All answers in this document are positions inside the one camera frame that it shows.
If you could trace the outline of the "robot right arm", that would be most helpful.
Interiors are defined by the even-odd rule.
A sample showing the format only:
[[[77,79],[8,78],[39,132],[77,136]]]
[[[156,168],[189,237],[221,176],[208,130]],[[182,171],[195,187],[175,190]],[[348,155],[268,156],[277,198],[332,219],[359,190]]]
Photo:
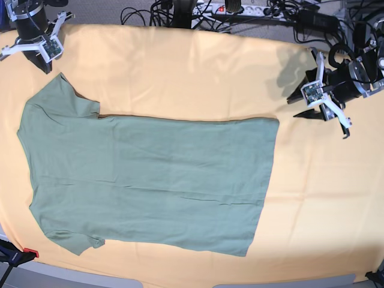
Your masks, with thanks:
[[[18,33],[12,46],[1,49],[1,60],[21,52],[37,68],[49,74],[52,61],[64,52],[59,40],[61,27],[74,14],[60,11],[55,20],[49,20],[45,7],[62,8],[67,5],[68,1],[1,1],[1,22],[7,19],[15,25]]]

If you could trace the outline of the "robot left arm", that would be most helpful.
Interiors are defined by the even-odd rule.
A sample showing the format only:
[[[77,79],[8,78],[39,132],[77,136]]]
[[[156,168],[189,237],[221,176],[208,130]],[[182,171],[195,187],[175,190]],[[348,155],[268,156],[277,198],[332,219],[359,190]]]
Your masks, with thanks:
[[[383,90],[383,31],[379,26],[358,21],[352,50],[343,43],[333,45],[328,57],[311,47],[317,67],[305,72],[303,81],[287,98],[288,104],[304,100],[308,110],[296,118],[329,121],[337,118],[344,129],[352,126],[344,114],[346,103],[370,97]]]

